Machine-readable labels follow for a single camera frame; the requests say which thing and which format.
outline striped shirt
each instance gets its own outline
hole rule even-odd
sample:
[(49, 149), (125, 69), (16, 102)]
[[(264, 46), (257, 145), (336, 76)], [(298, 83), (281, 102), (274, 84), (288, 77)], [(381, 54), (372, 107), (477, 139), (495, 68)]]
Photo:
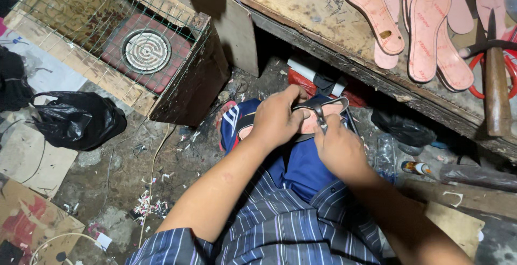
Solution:
[(380, 264), (378, 227), (341, 181), (307, 203), (260, 170), (212, 243), (191, 229), (147, 239), (128, 264)]

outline cable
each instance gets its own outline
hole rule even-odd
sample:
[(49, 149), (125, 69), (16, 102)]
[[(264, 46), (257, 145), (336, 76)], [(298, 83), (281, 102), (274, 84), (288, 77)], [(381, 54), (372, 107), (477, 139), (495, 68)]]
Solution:
[(36, 168), (34, 173), (29, 178), (27, 178), (27, 180), (25, 180), (24, 182), (21, 182), (20, 184), (24, 184), (25, 182), (28, 182), (29, 179), (31, 179), (33, 176), (35, 176), (36, 172), (38, 172), (39, 166), (41, 165), (41, 161), (43, 160), (43, 156), (45, 155), (45, 143), (47, 143), (47, 141), (45, 140), (45, 138), (43, 138), (43, 152), (41, 153), (41, 158), (39, 159), (38, 167)]
[(32, 254), (32, 257), (30, 258), (29, 265), (33, 265), (34, 258), (36, 257), (36, 255), (38, 254), (38, 251), (39, 251), (43, 246), (45, 246), (48, 242), (50, 242), (50, 241), (52, 241), (52, 240), (54, 240), (54, 239), (57, 239), (57, 238), (59, 238), (59, 237), (61, 237), (61, 236), (64, 236), (64, 235), (79, 235), (79, 236), (85, 236), (85, 237), (87, 237), (88, 239), (90, 239), (90, 240), (94, 241), (96, 244), (98, 244), (98, 245), (102, 248), (102, 244), (101, 244), (99, 241), (97, 241), (97, 240), (95, 240), (94, 238), (92, 238), (91, 236), (89, 236), (89, 235), (85, 235), (85, 234), (82, 234), (82, 233), (65, 233), (65, 234), (57, 235), (57, 236), (55, 236), (55, 237), (53, 237), (53, 238), (50, 238), (50, 239), (48, 239), (48, 240), (47, 240), (47, 242), (44, 242), (43, 244), (41, 244), (41, 245), (40, 245), (40, 246), (39, 246), (39, 247), (34, 251), (34, 253)]
[[(5, 132), (7, 130), (9, 130), (9, 128), (11, 128), (12, 126), (14, 126), (14, 124), (20, 122), (20, 121), (23, 121), (23, 120), (27, 120), (27, 121), (33, 121), (33, 119), (19, 119), (19, 120), (16, 120), (14, 121), (13, 123), (11, 123), (9, 126), (7, 126), (7, 128), (2, 132), (2, 136), (0, 137), (0, 142), (2, 141), (2, 137), (4, 136)], [(36, 170), (34, 171), (34, 173), (29, 177), (27, 178), (24, 182), (21, 182), (20, 184), (23, 184), (25, 182), (28, 182), (29, 179), (31, 179), (33, 176), (36, 175), (36, 172), (38, 172), (39, 170), (39, 167), (41, 166), (41, 161), (43, 160), (43, 156), (45, 155), (45, 144), (47, 143), (47, 141), (45, 140), (45, 138), (43, 137), (43, 152), (41, 153), (41, 158), (39, 159), (39, 164), (38, 164), (38, 167), (36, 167)]]
[(147, 120), (147, 118), (145, 118), (142, 123), (140, 123), (140, 125), (138, 126), (137, 130), (134, 131), (133, 135), (120, 141), (119, 143), (115, 144), (113, 146), (113, 149), (111, 150), (111, 156), (110, 156), (110, 163), (107, 165), (107, 179), (106, 179), (106, 196), (104, 197), (104, 203), (102, 204), (102, 207), (100, 207), (99, 209), (99, 213), (97, 214), (97, 216), (90, 222), (90, 224), (92, 224), (99, 216), (100, 216), (100, 213), (102, 212), (102, 209), (104, 208), (104, 206), (106, 205), (106, 201), (107, 201), (107, 195), (110, 191), (110, 169), (111, 169), (111, 160), (113, 159), (113, 152), (115, 152), (115, 148), (122, 142), (126, 141), (126, 140), (129, 140), (131, 138), (133, 138), (138, 130), (140, 129), (140, 127), (144, 124), (145, 120)]
[[(155, 153), (155, 156), (152, 158), (152, 168), (151, 168), (151, 183), (149, 185), (149, 197), (152, 197), (152, 174), (155, 172), (155, 161), (156, 161), (156, 156), (158, 155), (158, 152), (160, 151), (161, 147), (163, 146), (163, 143), (165, 142), (165, 139), (169, 136), (169, 129), (171, 127), (171, 124), (168, 124), (167, 125), (167, 132), (165, 132), (165, 136), (163, 137), (163, 140), (162, 142), (160, 143), (160, 145), (158, 146), (158, 149), (156, 149), (156, 153)], [(142, 236), (144, 235), (144, 227), (145, 227), (145, 220), (147, 219), (147, 215), (149, 215), (149, 211), (151, 209), (148, 209), (146, 212), (145, 212), (145, 215), (144, 215), (144, 221), (142, 222), (142, 229), (140, 230), (140, 241), (138, 242), (138, 249), (140, 249), (140, 247), (142, 246)]]

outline black plastic bag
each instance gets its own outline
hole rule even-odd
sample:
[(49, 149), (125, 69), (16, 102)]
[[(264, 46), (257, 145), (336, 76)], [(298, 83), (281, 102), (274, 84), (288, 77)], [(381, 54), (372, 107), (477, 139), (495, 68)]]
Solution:
[[(46, 105), (34, 105), (38, 96), (57, 99)], [(89, 151), (126, 130), (124, 112), (94, 92), (42, 92), (31, 103), (41, 117), (41, 122), (35, 123), (36, 128), (55, 147)]]
[(436, 133), (412, 119), (388, 111), (374, 109), (372, 122), (399, 142), (413, 147), (424, 147), (436, 140)]

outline red stove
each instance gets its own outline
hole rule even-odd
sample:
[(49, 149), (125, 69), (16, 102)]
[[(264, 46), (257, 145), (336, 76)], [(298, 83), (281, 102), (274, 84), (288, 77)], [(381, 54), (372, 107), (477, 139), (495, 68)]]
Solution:
[(142, 13), (120, 23), (103, 45), (101, 59), (160, 95), (190, 47), (181, 34)]

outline wire mesh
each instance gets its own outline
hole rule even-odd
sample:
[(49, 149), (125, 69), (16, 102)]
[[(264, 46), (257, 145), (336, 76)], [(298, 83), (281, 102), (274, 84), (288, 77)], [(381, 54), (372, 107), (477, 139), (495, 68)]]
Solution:
[(20, 0), (16, 6), (159, 97), (189, 64), (194, 33), (204, 32), (177, 7), (159, 0)]

